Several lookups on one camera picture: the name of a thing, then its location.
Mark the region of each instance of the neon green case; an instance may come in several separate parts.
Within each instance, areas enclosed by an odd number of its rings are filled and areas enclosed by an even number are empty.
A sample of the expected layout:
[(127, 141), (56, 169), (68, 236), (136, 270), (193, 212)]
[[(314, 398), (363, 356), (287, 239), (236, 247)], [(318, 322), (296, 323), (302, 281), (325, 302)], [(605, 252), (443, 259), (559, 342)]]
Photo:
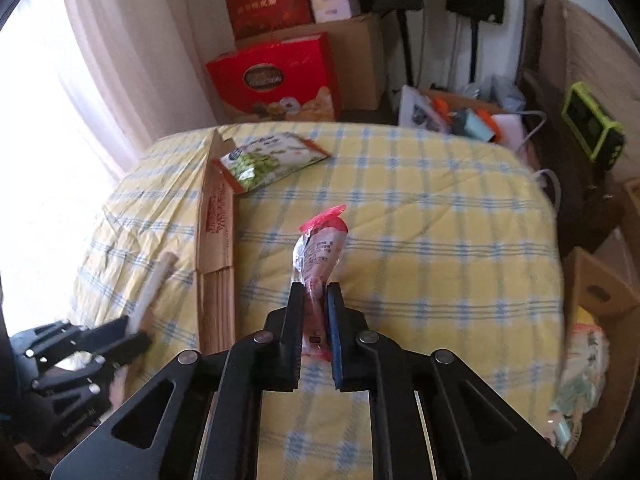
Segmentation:
[(583, 81), (574, 83), (569, 88), (562, 118), (589, 160), (610, 170), (625, 145), (623, 126), (609, 117)]

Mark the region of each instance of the white wall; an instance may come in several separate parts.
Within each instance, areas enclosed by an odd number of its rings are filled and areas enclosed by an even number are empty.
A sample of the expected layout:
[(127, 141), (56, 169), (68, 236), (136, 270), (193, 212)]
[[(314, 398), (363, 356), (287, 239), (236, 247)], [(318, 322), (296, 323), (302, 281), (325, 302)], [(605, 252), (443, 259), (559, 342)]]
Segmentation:
[[(607, 0), (571, 0), (607, 23), (629, 44), (632, 44), (624, 25)], [(445, 0), (425, 0), (426, 45), (424, 49), (424, 73), (419, 84), (428, 87), (431, 83), (446, 85), (452, 49), (455, 15), (445, 10)], [(478, 53), (478, 81), (491, 74), (515, 76), (520, 51), (522, 13), (524, 0), (506, 0), (504, 24), (480, 24)], [(414, 55), (414, 73), (418, 70), (422, 13), (409, 12), (409, 28)], [(454, 88), (460, 90), (468, 81), (470, 60), (470, 26), (466, 18), (460, 18), (461, 30), (458, 41), (458, 56), (455, 60)], [(395, 18), (389, 16), (384, 24), (385, 47), (389, 50), (389, 88), (399, 89), (405, 81), (404, 58), (397, 38)]]

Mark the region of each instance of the plastic wrapper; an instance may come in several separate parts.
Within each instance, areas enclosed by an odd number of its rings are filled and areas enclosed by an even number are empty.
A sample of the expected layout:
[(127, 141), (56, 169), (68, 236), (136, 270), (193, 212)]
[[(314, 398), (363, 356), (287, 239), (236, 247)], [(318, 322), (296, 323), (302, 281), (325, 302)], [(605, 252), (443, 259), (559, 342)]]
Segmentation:
[(407, 85), (402, 87), (398, 126), (423, 128), (441, 134), (450, 133), (449, 125), (431, 107), (431, 100)]
[(574, 326), (556, 401), (543, 436), (565, 457), (582, 433), (582, 418), (598, 405), (609, 367), (609, 343), (595, 324)]
[(305, 286), (305, 311), (302, 353), (331, 360), (326, 335), (324, 288), (349, 231), (340, 218), (345, 206), (320, 213), (300, 226), (302, 236), (293, 249), (293, 281)]
[(295, 173), (330, 155), (312, 140), (295, 134), (274, 134), (245, 146), (214, 161), (236, 194)]

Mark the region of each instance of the white curtain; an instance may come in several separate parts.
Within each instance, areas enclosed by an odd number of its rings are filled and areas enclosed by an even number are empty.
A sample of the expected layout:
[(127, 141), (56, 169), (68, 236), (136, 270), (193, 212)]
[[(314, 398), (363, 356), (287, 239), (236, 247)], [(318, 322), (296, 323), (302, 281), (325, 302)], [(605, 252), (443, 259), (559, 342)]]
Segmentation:
[(65, 0), (95, 84), (140, 150), (225, 122), (204, 67), (234, 49), (225, 0)]
[(160, 137), (223, 123), (204, 64), (224, 0), (22, 0), (0, 30), (0, 274), (9, 333), (59, 319), (94, 218)]
[(12, 334), (68, 311), (95, 213), (138, 153), (92, 83), (63, 0), (20, 1), (0, 30), (0, 78), (0, 274)]

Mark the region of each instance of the yellow plaid comforter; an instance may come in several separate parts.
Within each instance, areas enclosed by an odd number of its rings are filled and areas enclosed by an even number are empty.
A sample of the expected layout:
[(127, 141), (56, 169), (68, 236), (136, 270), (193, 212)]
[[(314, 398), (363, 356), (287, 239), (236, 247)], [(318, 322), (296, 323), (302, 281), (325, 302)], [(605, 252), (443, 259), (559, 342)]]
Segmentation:
[[(238, 197), (240, 336), (286, 304), (299, 225), (346, 204), (350, 234), (332, 279), (347, 306), (404, 348), (451, 349), (540, 427), (561, 354), (562, 282), (552, 208), (511, 153), (386, 126), (263, 123), (219, 131), (238, 145), (294, 131), (335, 154)], [(195, 312), (180, 310), (193, 289), (193, 232), (183, 228), (195, 229), (206, 142), (196, 132), (152, 148), (106, 203), (78, 274), (76, 319), (103, 322), (135, 301), (161, 250), (180, 254), (156, 306), (161, 337), (141, 380), (195, 343)], [(258, 476), (371, 475), (367, 394), (337, 393), (330, 366), (304, 359), (295, 393), (265, 394)]]

